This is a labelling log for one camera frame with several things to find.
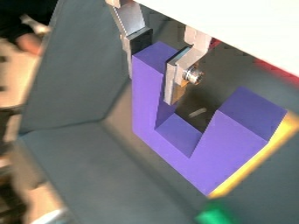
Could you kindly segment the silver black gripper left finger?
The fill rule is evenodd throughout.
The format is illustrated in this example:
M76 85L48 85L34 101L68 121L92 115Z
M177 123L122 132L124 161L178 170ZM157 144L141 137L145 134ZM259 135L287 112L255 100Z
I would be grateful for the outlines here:
M105 2L120 32L128 74L132 74L132 55L152 44L153 30L145 26L137 2L133 0L105 0Z

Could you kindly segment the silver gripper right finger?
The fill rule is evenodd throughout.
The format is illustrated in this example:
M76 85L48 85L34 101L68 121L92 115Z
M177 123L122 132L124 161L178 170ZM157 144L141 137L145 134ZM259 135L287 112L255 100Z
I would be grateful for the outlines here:
M188 46L165 63L162 100L168 105L173 105L178 101L186 85L197 85L204 75L198 62L209 50L210 36L185 26L184 42Z

